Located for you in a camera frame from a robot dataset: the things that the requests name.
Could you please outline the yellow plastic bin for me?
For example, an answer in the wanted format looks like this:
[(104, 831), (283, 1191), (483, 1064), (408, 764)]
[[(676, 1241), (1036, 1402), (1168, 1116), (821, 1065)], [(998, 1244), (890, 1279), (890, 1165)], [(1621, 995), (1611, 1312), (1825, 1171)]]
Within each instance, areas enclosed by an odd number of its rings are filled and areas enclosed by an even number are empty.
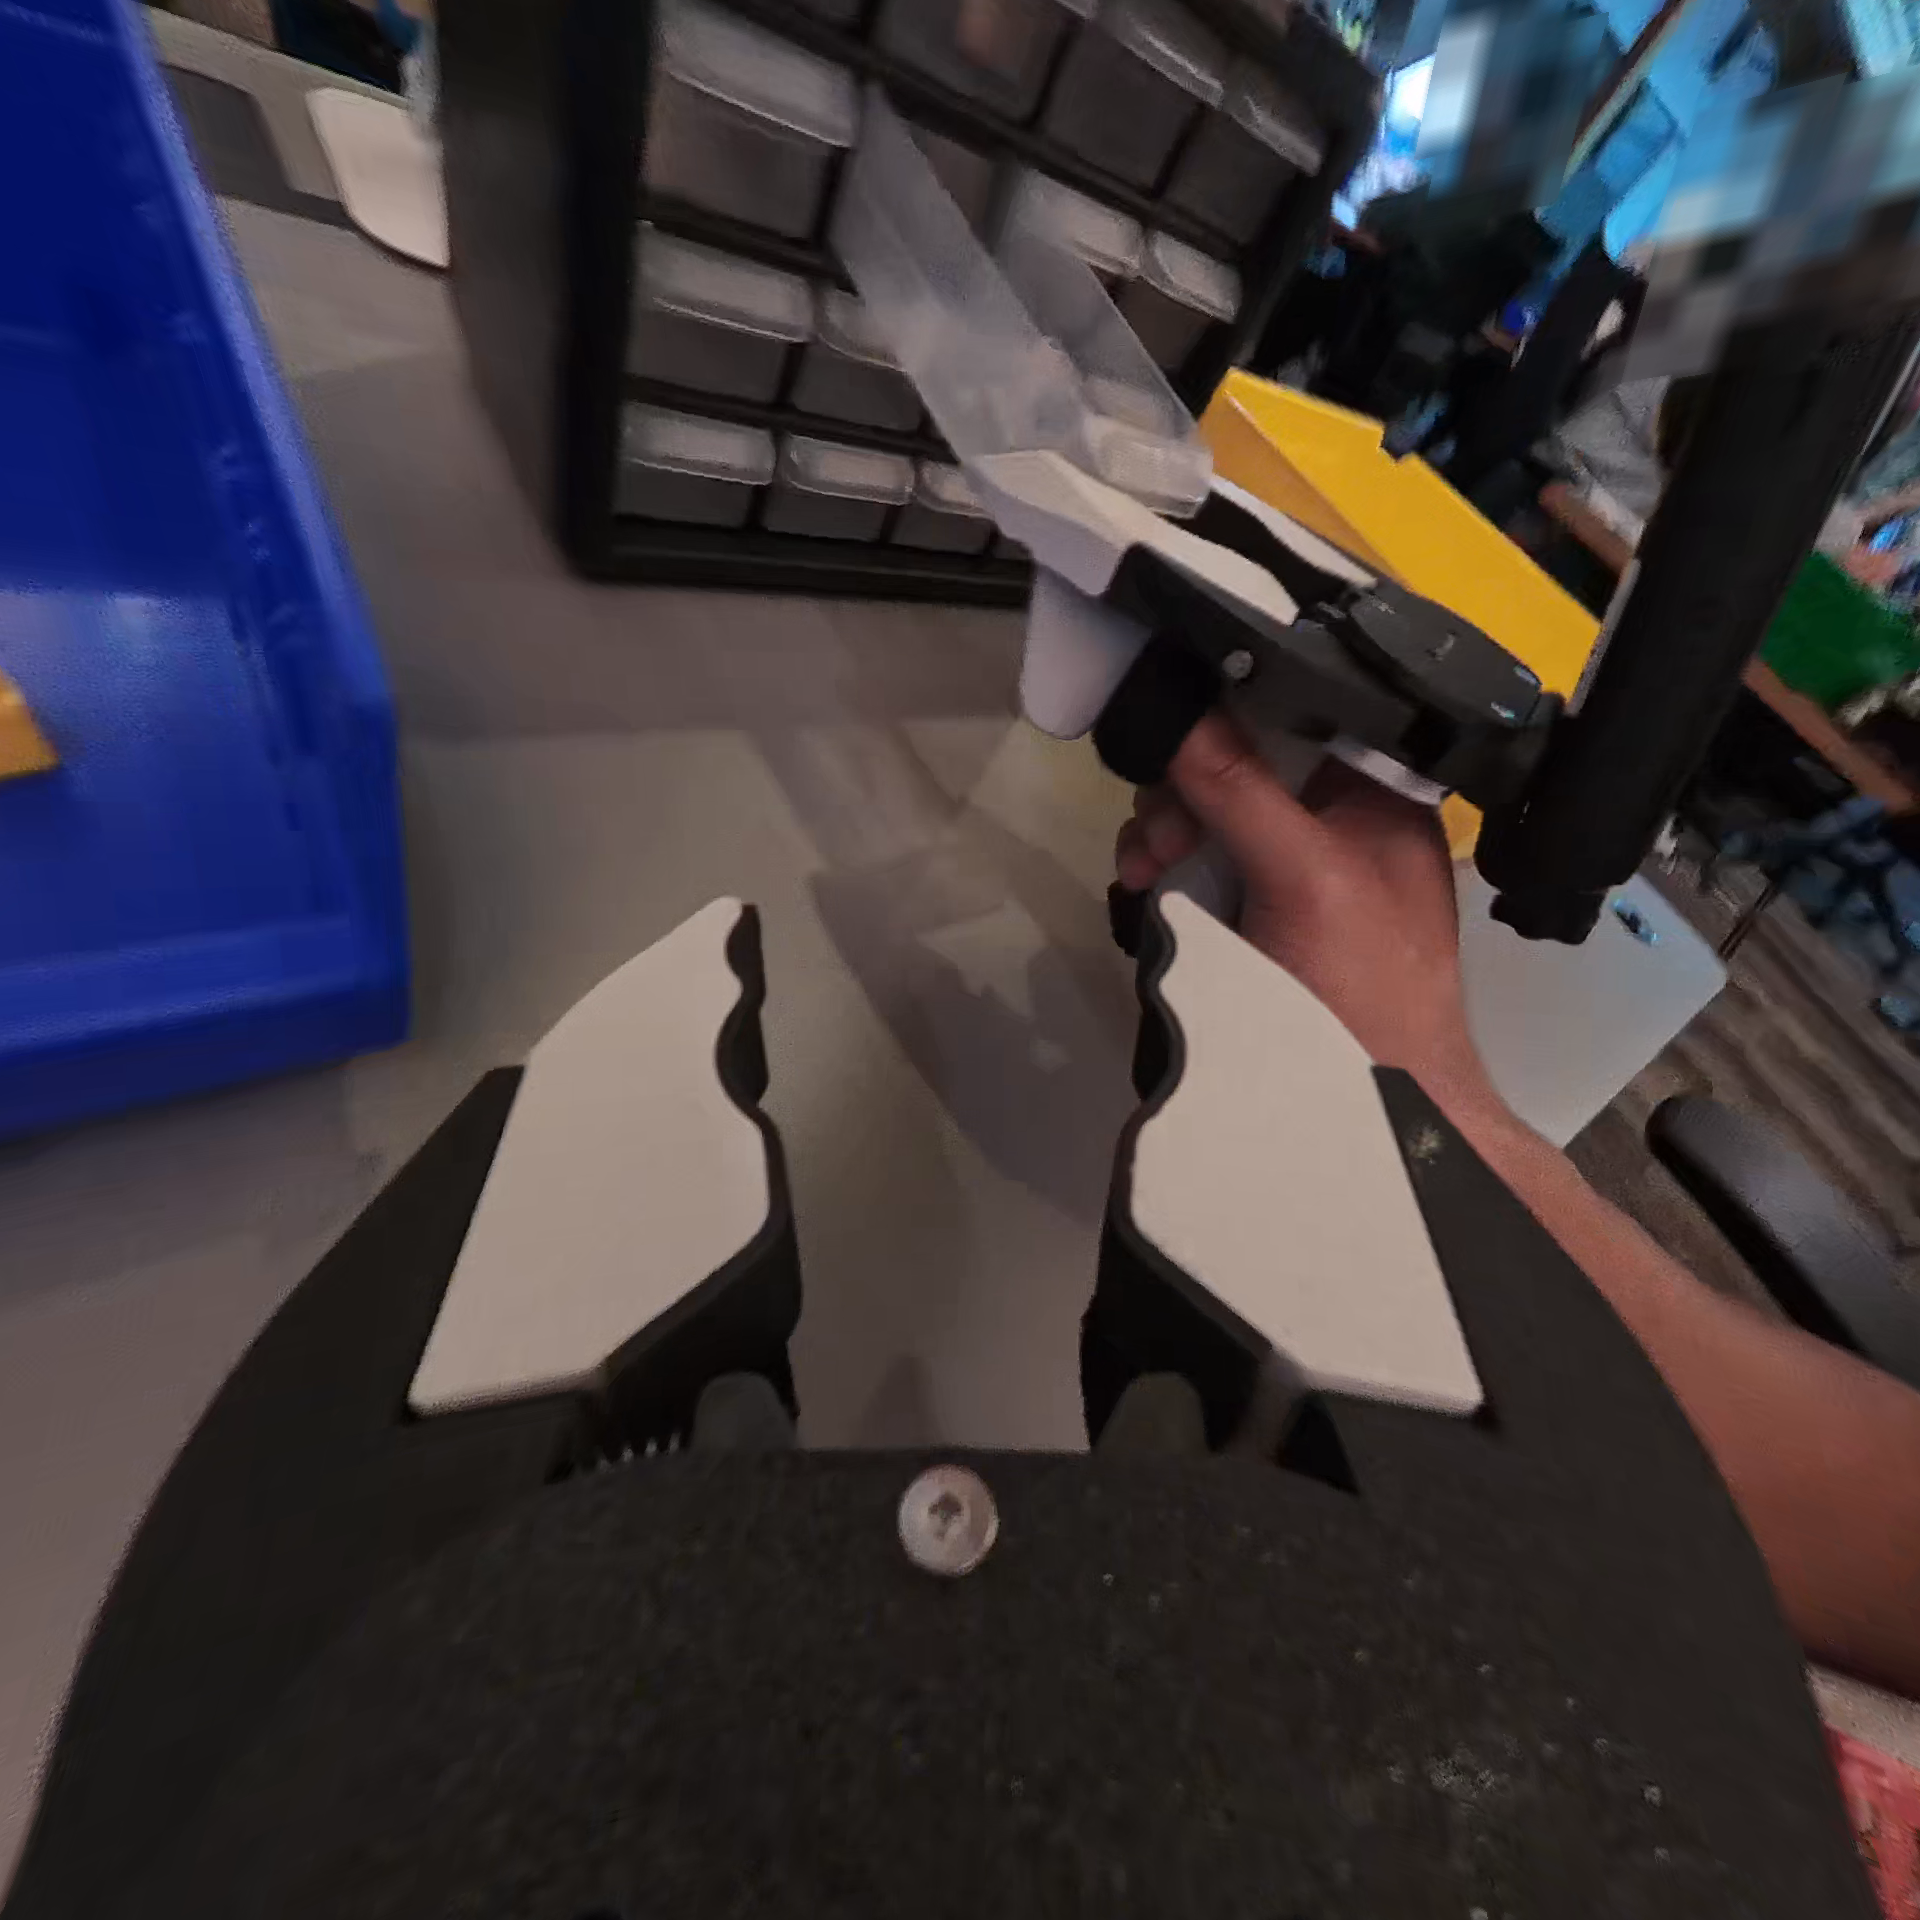
[(1198, 429), (1217, 480), (1467, 617), (1547, 692), (1576, 697), (1601, 619), (1425, 460), (1389, 456), (1380, 420), (1235, 371)]

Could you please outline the black drawer cabinet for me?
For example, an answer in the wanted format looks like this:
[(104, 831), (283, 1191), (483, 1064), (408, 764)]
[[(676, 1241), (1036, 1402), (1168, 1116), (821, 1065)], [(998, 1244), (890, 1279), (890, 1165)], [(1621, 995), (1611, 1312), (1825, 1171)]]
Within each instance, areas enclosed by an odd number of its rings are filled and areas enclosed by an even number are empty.
[[(441, 4), (438, 130), (451, 291), (472, 381), (564, 562), (588, 581), (866, 596), (1012, 608), (1026, 554), (972, 559), (884, 541), (827, 541), (754, 529), (629, 520), (616, 513), (626, 407), (646, 400), (622, 357), (641, 223), (641, 107), (657, 4)], [(1219, 381), (1258, 345), (1326, 236), (1337, 191), (1376, 130), (1382, 85), (1316, 4), (1298, 4), (1345, 63), (1347, 122), (1328, 163), (1326, 211), (1293, 267), (1267, 291), (1249, 345), (1202, 373), (1202, 413)]]

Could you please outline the clear plastic drawer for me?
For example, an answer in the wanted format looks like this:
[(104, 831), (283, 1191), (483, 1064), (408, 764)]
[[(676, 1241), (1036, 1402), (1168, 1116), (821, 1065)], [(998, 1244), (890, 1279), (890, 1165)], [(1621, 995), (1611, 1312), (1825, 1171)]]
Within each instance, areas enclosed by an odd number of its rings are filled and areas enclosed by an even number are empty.
[(1147, 511), (1194, 517), (1212, 456), (1093, 267), (1024, 199), (986, 243), (912, 128), (866, 85), (830, 248), (961, 466), (1050, 451)]

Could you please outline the white stand base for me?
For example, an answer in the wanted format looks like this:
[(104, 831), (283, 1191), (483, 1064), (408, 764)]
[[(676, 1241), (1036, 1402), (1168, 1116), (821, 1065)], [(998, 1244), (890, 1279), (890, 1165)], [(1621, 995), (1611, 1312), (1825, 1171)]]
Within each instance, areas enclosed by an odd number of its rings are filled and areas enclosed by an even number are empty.
[(304, 107), (347, 223), (398, 258), (445, 273), (451, 248), (438, 143), (419, 128), (408, 106), (392, 98), (315, 88)]

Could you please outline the person's right hand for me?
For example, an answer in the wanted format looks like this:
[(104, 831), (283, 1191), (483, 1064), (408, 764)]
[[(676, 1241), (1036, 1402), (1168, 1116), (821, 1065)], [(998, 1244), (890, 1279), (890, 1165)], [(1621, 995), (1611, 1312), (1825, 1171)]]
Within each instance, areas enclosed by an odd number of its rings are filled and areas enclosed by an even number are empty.
[(1115, 881), (1146, 893), (1205, 847), (1241, 884), (1238, 935), (1293, 976), (1382, 1068), (1440, 1107), (1490, 1083), (1458, 963), (1457, 881), (1429, 807), (1326, 762), (1289, 792), (1225, 716), (1202, 720), (1137, 792)]

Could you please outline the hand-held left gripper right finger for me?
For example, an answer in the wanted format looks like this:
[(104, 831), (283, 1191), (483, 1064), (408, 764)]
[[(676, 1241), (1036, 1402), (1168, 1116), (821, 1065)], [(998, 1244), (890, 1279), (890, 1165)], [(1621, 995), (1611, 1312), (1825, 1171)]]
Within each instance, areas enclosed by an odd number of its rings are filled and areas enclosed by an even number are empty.
[(1201, 903), (1153, 897), (1137, 932), (1137, 1109), (1080, 1344), (1088, 1441), (1146, 1377), (1187, 1384), (1209, 1450), (1280, 1441), (1308, 1399), (1478, 1415), (1368, 1052)]

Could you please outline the blue plastic bin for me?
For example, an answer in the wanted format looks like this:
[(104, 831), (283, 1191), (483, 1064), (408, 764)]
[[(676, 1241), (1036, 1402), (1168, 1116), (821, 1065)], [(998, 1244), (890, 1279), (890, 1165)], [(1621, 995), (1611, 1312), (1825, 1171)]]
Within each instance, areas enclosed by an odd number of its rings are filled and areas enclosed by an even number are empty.
[(369, 602), (132, 4), (5, 4), (3, 1130), (404, 1037)]

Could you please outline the person's right forearm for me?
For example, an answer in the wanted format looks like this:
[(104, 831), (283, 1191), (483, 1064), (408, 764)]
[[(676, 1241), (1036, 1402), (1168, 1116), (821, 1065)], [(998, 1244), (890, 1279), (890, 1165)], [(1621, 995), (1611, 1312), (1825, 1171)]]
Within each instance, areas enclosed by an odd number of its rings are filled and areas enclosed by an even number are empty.
[(1736, 1498), (1806, 1655), (1918, 1693), (1918, 1397), (1717, 1293), (1493, 1090), (1464, 1021), (1382, 1050), (1614, 1308)]

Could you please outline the array of clear drawers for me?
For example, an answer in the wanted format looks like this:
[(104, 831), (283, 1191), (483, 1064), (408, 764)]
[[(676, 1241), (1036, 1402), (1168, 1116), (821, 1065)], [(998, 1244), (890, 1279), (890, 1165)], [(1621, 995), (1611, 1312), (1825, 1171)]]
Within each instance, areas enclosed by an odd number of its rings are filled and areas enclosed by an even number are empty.
[(1018, 556), (894, 325), (830, 255), (875, 106), (1076, 386), (1073, 457), (1201, 506), (1182, 397), (1254, 333), (1326, 211), (1345, 63), (1298, 4), (657, 4), (616, 513)]

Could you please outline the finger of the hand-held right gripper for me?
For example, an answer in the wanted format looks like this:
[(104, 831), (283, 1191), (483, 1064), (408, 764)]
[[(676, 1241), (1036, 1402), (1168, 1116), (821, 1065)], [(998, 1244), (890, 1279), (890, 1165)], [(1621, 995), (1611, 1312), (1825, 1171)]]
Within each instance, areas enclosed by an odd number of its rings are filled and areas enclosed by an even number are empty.
[(1288, 595), (1371, 593), (1376, 576), (1308, 527), (1229, 480), (1212, 480), (1201, 538), (1268, 572)]
[(1232, 655), (1298, 617), (1268, 568), (1187, 532), (1061, 452), (994, 452), (966, 464), (966, 482), (1038, 572), (1020, 706), (1050, 736), (1091, 735), (1153, 637), (1220, 617)]

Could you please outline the green board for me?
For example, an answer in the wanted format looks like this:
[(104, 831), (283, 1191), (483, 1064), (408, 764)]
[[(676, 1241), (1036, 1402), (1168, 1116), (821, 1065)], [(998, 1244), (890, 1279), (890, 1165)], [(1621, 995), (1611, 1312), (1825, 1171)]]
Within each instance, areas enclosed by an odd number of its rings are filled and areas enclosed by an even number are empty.
[(1914, 617), (1813, 554), (1766, 625), (1758, 660), (1826, 713), (1906, 682), (1918, 668)]

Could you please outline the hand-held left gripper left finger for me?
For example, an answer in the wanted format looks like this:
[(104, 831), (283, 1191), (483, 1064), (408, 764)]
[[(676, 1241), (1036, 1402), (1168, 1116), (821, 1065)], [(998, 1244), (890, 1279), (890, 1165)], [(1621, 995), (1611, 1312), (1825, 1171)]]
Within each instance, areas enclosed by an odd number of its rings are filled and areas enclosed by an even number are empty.
[(760, 913), (720, 897), (528, 1052), (422, 1344), (416, 1415), (595, 1402), (686, 1420), (709, 1381), (795, 1399), (803, 1279)]

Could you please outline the wooden table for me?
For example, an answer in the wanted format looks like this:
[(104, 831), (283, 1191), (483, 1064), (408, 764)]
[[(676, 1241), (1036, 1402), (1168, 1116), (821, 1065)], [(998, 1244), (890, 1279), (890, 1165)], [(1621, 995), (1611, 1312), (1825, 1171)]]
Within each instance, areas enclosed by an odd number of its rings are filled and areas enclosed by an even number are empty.
[[(1539, 495), (1547, 522), (1577, 541), (1598, 568), (1616, 576), (1616, 600), (1626, 593), (1626, 576), (1637, 554), (1614, 532), (1569, 482), (1550, 480)], [(1829, 764), (1854, 792), (1884, 805), (1896, 819), (1918, 812), (1915, 781), (1875, 756), (1864, 743), (1840, 730), (1808, 696), (1793, 691), (1761, 658), (1741, 671), (1745, 696), (1776, 716), (1816, 756)]]

